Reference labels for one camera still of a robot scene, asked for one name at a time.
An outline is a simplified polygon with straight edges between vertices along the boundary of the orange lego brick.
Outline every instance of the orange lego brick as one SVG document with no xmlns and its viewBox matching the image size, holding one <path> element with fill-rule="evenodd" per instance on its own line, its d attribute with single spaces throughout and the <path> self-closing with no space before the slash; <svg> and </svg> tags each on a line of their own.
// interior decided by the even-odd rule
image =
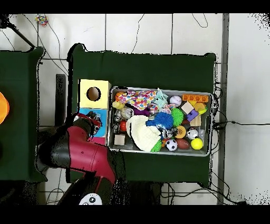
<svg viewBox="0 0 270 224">
<path fill-rule="evenodd" d="M 208 96 L 206 95 L 193 95 L 193 94 L 183 94 L 182 100 L 184 101 L 196 101 L 196 102 L 208 102 Z"/>
</svg>

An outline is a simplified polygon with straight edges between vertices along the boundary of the soccer ball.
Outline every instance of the soccer ball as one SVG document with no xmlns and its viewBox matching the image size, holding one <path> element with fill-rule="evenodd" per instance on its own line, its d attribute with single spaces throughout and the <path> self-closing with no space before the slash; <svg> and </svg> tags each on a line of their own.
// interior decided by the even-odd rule
<svg viewBox="0 0 270 224">
<path fill-rule="evenodd" d="M 174 151 L 177 149 L 177 142 L 174 139 L 167 140 L 165 143 L 165 147 L 169 151 Z"/>
</svg>

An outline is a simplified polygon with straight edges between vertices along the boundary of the baseball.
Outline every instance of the baseball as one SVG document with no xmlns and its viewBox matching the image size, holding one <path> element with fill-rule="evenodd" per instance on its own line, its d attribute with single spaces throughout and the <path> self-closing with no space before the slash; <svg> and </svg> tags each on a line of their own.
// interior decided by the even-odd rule
<svg viewBox="0 0 270 224">
<path fill-rule="evenodd" d="M 181 105 L 182 99 L 179 96 L 172 96 L 170 98 L 170 104 L 176 104 L 178 107 Z"/>
</svg>

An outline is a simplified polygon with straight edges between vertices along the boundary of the green tablecloth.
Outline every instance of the green tablecloth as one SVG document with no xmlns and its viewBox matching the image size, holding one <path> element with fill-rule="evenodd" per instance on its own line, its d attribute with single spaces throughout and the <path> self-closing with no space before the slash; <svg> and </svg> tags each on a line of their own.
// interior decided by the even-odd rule
<svg viewBox="0 0 270 224">
<path fill-rule="evenodd" d="M 37 143 L 36 68 L 43 48 L 0 51 L 0 92 L 9 114 L 0 124 L 0 180 L 45 181 L 35 167 Z"/>
<path fill-rule="evenodd" d="M 77 110 L 78 79 L 107 80 L 112 86 L 200 92 L 213 92 L 214 89 L 216 56 L 213 53 L 197 56 L 85 52 L 83 45 L 75 44 L 69 51 L 68 60 L 71 71 L 68 107 L 71 106 L 72 112 Z M 123 156 L 127 180 L 208 185 L 210 156 L 144 153 L 123 153 Z M 117 164 L 119 167 L 123 164 L 120 153 L 117 154 Z M 80 174 L 71 172 L 71 181 L 78 176 Z"/>
</svg>

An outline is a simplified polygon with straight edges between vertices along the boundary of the purple block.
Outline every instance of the purple block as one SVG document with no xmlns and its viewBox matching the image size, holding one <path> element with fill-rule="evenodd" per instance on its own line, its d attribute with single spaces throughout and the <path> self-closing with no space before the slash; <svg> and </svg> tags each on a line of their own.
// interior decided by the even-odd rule
<svg viewBox="0 0 270 224">
<path fill-rule="evenodd" d="M 191 122 L 195 117 L 197 117 L 199 113 L 193 109 L 189 114 L 187 114 L 187 120 Z"/>
</svg>

